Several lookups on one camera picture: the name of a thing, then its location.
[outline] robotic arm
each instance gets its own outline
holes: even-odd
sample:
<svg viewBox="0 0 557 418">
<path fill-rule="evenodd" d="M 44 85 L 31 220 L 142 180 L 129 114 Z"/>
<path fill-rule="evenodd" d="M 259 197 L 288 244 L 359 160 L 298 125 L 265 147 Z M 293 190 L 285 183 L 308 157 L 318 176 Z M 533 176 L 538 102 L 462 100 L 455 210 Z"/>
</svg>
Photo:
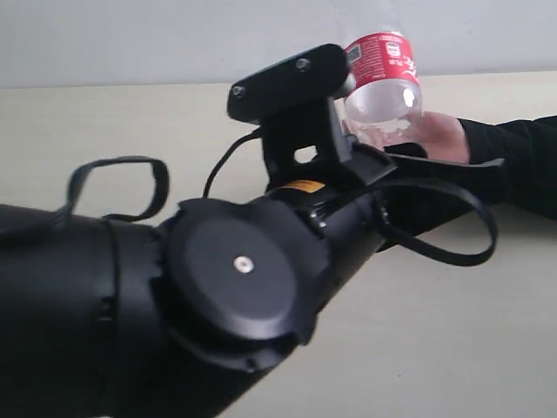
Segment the robotic arm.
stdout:
<svg viewBox="0 0 557 418">
<path fill-rule="evenodd" d="M 207 187 L 162 225 L 135 224 L 163 207 L 169 176 L 130 157 L 78 168 L 58 211 L 0 206 L 0 416 L 214 417 L 311 341 L 319 312 L 377 251 L 488 260 L 497 230 L 484 203 L 505 197 L 502 161 L 444 164 L 344 136 L 334 99 L 350 84 L 345 53 L 327 44 L 231 88 L 229 116 L 258 126 L 238 144 L 261 137 L 269 174 L 243 205 Z M 316 158 L 296 162 L 307 146 Z M 153 167 L 144 213 L 72 214 L 91 170 L 125 163 Z M 470 209 L 491 235 L 485 252 L 414 238 Z"/>
</svg>

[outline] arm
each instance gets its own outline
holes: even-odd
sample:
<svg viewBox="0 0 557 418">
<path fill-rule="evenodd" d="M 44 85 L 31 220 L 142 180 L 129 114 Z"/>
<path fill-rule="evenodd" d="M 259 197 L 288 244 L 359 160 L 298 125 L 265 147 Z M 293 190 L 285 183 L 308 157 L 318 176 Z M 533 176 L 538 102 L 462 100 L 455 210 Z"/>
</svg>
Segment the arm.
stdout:
<svg viewBox="0 0 557 418">
<path fill-rule="evenodd" d="M 488 125 L 461 119 L 470 163 L 505 158 L 512 204 L 557 220 L 557 116 Z"/>
</svg>

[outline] plastic bottle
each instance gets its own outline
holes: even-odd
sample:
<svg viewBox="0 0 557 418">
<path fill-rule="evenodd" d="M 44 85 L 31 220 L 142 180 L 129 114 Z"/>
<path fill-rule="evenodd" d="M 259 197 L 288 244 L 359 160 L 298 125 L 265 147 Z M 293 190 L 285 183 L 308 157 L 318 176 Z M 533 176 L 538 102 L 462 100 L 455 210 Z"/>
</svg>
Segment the plastic bottle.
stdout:
<svg viewBox="0 0 557 418">
<path fill-rule="evenodd" d="M 329 2 L 356 79 L 356 89 L 345 99 L 348 128 L 361 142 L 381 149 L 412 142 L 422 96 L 393 0 Z"/>
</svg>

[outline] strap loop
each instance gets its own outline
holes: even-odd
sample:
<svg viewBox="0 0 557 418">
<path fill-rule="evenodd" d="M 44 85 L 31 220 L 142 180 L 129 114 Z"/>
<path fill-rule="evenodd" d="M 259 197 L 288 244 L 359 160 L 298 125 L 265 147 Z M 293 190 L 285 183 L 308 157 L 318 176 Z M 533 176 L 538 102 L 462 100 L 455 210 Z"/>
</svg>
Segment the strap loop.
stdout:
<svg viewBox="0 0 557 418">
<path fill-rule="evenodd" d="M 410 187 L 418 189 L 426 189 L 434 192 L 440 192 L 453 196 L 462 200 L 469 205 L 480 217 L 487 227 L 489 233 L 489 247 L 476 254 L 454 253 L 437 246 L 426 243 L 425 241 L 413 237 L 411 234 L 393 226 L 389 222 L 388 211 L 381 207 L 379 209 L 381 223 L 379 228 L 386 239 L 411 250 L 432 260 L 453 266 L 478 266 L 488 261 L 497 246 L 498 228 L 492 212 L 478 198 L 471 194 L 468 190 L 459 186 L 452 185 L 437 179 L 395 179 L 380 182 L 372 188 L 374 191 L 385 190 L 393 187 Z"/>
<path fill-rule="evenodd" d="M 0 244 L 12 244 L 33 241 L 45 238 L 59 228 L 66 227 L 71 220 L 79 197 L 85 186 L 85 181 L 91 172 L 98 167 L 120 164 L 150 164 L 153 178 L 155 180 L 155 191 L 151 203 L 139 215 L 126 215 L 113 213 L 103 217 L 106 220 L 121 220 L 124 222 L 137 222 L 152 218 L 163 209 L 170 191 L 170 174 L 168 167 L 160 159 L 149 157 L 131 156 L 110 159 L 99 159 L 89 164 L 78 167 L 70 177 L 66 192 L 66 203 L 52 212 L 48 219 L 34 225 L 23 226 L 20 228 L 0 230 Z"/>
</svg>

